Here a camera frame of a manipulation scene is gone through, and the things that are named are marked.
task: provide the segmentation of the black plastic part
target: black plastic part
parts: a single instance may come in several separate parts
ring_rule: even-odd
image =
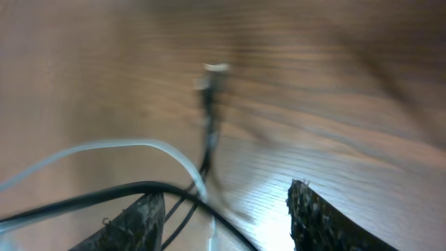
[[[159,251],[164,214],[162,193],[143,195],[70,251]]]
[[[293,181],[287,204],[296,251],[396,250],[348,219],[301,181]]]

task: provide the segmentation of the cable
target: cable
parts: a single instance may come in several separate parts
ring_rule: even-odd
[[[194,184],[197,185],[197,189],[201,195],[201,198],[204,200],[207,200],[207,192],[206,187],[204,185],[203,180],[201,179],[201,175],[198,172],[197,168],[192,164],[192,162],[184,156],[178,149],[171,146],[168,143],[155,140],[155,139],[116,139],[116,140],[107,140],[107,141],[99,141],[99,142],[90,142],[81,144],[79,146],[75,146],[69,149],[65,149],[62,151],[59,151],[58,153],[55,153],[51,155],[48,158],[45,158],[44,160],[37,162],[36,164],[30,166],[29,168],[25,169],[23,172],[20,172],[16,176],[8,179],[7,181],[4,181],[0,184],[0,192],[3,192],[14,185],[17,185],[19,182],[21,182],[26,177],[32,175],[34,172],[42,169],[46,165],[49,165],[53,163],[54,161],[66,157],[73,153],[78,153],[80,151],[86,151],[86,150],[92,150],[92,149],[105,149],[105,148],[111,148],[111,147],[122,147],[122,146],[151,146],[156,149],[159,149],[161,151],[164,151],[165,153],[169,154],[171,157],[176,159],[186,170],[189,172],[190,176],[192,177],[192,180],[194,181]]]
[[[238,231],[230,222],[224,219],[215,209],[201,201],[197,196],[181,190],[173,185],[156,181],[142,181],[129,183],[125,185],[118,185],[112,188],[107,188],[97,192],[88,193],[72,199],[56,202],[40,208],[35,208],[30,211],[19,213],[0,220],[0,234],[8,231],[24,227],[30,223],[38,222],[47,218],[51,218],[63,213],[73,210],[78,210],[95,204],[99,204],[112,199],[118,199],[124,196],[153,193],[153,192],[167,192],[169,194],[184,197],[186,200],[194,202],[205,212],[214,216],[220,221],[229,231],[231,231],[243,244],[250,250],[258,251],[256,246],[252,244],[240,231]]]

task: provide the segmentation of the white cable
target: white cable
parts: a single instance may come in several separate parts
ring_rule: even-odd
[[[192,180],[194,180],[195,185],[197,186],[197,190],[201,195],[201,199],[206,202],[208,200],[208,194],[206,192],[206,187],[204,185],[203,180],[201,179],[200,173],[197,168],[192,164],[192,162],[184,156],[178,149],[171,146],[168,143],[156,140],[156,139],[116,139],[116,140],[105,140],[99,142],[90,142],[81,144],[79,146],[72,147],[70,149],[62,150],[58,153],[51,155],[44,160],[37,162],[36,164],[30,166],[25,169],[23,172],[17,174],[16,176],[0,183],[0,192],[3,192],[14,185],[17,185],[26,177],[32,175],[34,172],[42,169],[46,165],[53,163],[54,161],[66,157],[67,155],[78,153],[80,151],[86,151],[91,149],[104,149],[111,147],[122,147],[122,146],[151,146],[165,153],[169,154],[171,157],[176,159],[186,170],[189,172]]]

